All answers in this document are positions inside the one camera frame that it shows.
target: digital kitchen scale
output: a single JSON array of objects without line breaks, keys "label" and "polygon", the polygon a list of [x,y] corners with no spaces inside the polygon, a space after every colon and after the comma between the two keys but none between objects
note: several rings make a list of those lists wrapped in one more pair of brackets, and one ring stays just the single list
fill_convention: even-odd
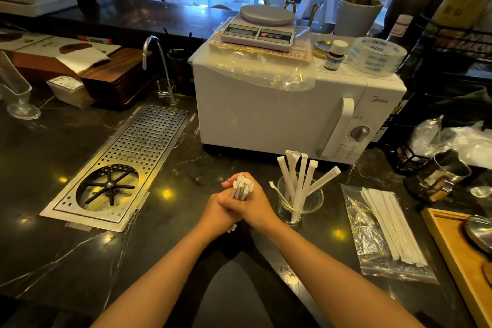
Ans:
[{"label": "digital kitchen scale", "polygon": [[294,43],[296,15],[279,7],[244,6],[220,34],[223,42],[288,52]]}]

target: microwave handle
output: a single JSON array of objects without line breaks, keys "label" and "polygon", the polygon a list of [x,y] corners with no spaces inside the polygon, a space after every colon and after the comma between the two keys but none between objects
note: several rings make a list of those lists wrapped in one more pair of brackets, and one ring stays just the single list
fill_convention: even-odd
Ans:
[{"label": "microwave handle", "polygon": [[332,134],[326,141],[325,147],[323,150],[318,150],[318,156],[328,158],[329,154],[333,151],[333,148],[336,147],[338,141],[340,140],[343,132],[347,128],[348,123],[352,119],[354,115],[355,103],[353,98],[342,98],[341,99],[341,115],[336,123],[335,128],[333,129]]}]

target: drip tray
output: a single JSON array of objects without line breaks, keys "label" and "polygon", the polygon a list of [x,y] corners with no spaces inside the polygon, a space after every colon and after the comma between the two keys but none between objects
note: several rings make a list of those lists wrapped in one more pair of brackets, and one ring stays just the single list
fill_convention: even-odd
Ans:
[{"label": "drip tray", "polygon": [[123,231],[189,119],[165,107],[138,110],[40,215]]}]

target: potted plant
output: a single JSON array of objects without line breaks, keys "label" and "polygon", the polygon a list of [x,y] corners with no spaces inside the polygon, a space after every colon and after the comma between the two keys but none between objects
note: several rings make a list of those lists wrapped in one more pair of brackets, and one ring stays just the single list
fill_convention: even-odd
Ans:
[{"label": "potted plant", "polygon": [[382,8],[379,0],[340,0],[335,35],[364,37]]}]

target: white flower pot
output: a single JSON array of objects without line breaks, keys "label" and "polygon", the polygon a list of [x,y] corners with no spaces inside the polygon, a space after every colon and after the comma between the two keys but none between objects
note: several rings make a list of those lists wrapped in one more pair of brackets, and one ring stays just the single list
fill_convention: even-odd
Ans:
[{"label": "white flower pot", "polygon": [[347,0],[340,0],[336,14],[335,35],[365,37],[382,8],[383,3],[377,6],[361,6]]}]

